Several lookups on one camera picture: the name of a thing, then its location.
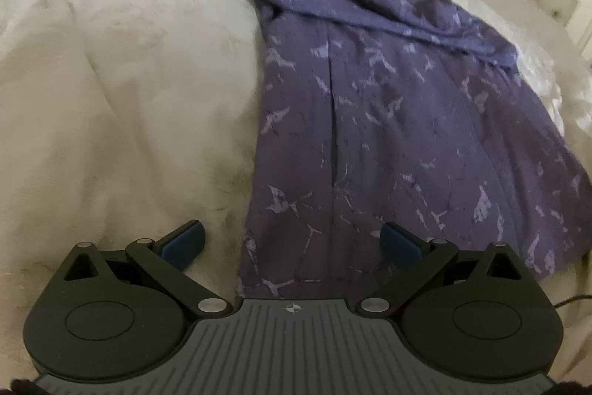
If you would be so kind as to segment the purple patterned garment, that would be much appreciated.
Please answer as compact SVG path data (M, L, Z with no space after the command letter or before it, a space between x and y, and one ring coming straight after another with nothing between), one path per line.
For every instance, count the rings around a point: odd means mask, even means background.
M591 184L516 48L451 0L253 0L265 76L242 298L359 300L389 221L537 279L591 248Z

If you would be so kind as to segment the white bed cover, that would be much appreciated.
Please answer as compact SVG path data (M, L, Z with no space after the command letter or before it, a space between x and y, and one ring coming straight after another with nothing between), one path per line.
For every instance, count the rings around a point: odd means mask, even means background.
M583 164L588 55L532 0L454 0L515 43ZM1 379L35 373L24 320L78 240L115 249L200 218L194 279L230 296L261 91L250 0L1 0Z

